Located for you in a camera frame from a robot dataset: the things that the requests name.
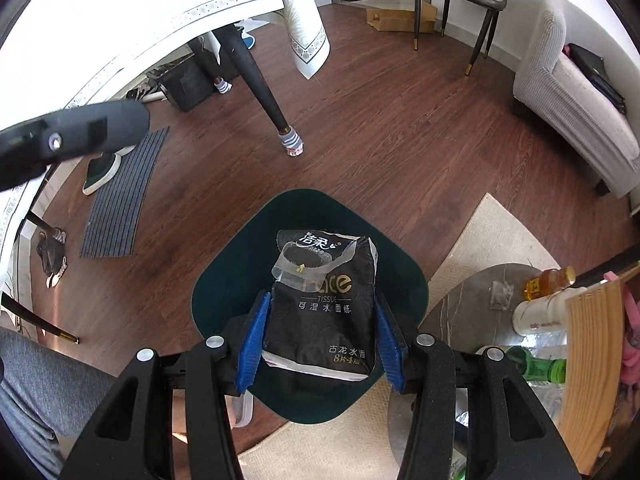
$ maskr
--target sock on chair leg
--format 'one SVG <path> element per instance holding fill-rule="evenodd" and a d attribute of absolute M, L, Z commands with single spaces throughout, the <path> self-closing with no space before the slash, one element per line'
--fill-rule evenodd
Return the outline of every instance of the sock on chair leg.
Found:
<path fill-rule="evenodd" d="M 293 126 L 289 127 L 289 131 L 286 134 L 279 134 L 280 142 L 287 149 L 287 155 L 298 156 L 302 154 L 303 142 L 298 133 L 293 129 Z"/>
<path fill-rule="evenodd" d="M 231 83 L 226 82 L 224 79 L 219 83 L 214 83 L 214 85 L 218 89 L 218 92 L 220 92 L 221 94 L 226 94 L 227 92 L 229 92 L 229 90 L 231 90 Z"/>

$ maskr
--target striped floor mat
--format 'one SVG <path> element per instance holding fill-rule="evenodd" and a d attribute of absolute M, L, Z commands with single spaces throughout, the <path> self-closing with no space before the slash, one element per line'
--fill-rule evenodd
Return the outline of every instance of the striped floor mat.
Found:
<path fill-rule="evenodd" d="M 168 131 L 148 134 L 122 157 L 116 176 L 95 192 L 81 258 L 131 255 L 146 186 Z"/>

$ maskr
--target black tissue package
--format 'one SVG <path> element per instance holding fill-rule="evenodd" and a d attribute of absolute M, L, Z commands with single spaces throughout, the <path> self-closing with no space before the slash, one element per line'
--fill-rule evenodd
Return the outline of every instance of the black tissue package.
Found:
<path fill-rule="evenodd" d="M 279 231 L 262 357 L 269 366 L 361 381 L 373 370 L 378 252 L 367 237 Z"/>

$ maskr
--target black bag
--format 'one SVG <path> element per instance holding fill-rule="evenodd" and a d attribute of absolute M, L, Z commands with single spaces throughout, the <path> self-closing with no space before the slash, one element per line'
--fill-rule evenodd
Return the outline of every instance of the black bag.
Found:
<path fill-rule="evenodd" d="M 621 114 L 626 115 L 625 99 L 611 86 L 604 69 L 604 60 L 575 43 L 569 43 L 569 57 L 596 90 L 611 101 Z"/>
<path fill-rule="evenodd" d="M 65 247 L 62 243 L 54 237 L 40 232 L 36 252 L 42 260 L 42 270 L 47 276 L 53 276 L 60 272 L 65 257 Z"/>
<path fill-rule="evenodd" d="M 288 242 L 299 248 L 315 244 L 333 261 L 352 242 L 355 252 L 326 275 L 318 292 L 275 282 L 262 357 L 270 366 L 306 374 L 347 381 L 366 379 L 376 360 L 375 245 L 367 237 L 322 231 L 280 231 L 277 241 L 280 251 Z"/>

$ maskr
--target wooden board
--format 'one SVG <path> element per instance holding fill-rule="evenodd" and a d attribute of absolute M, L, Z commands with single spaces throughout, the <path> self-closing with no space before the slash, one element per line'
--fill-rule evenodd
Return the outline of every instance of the wooden board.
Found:
<path fill-rule="evenodd" d="M 624 317 L 621 282 L 566 302 L 569 355 L 559 431 L 582 474 L 590 473 L 616 402 Z"/>

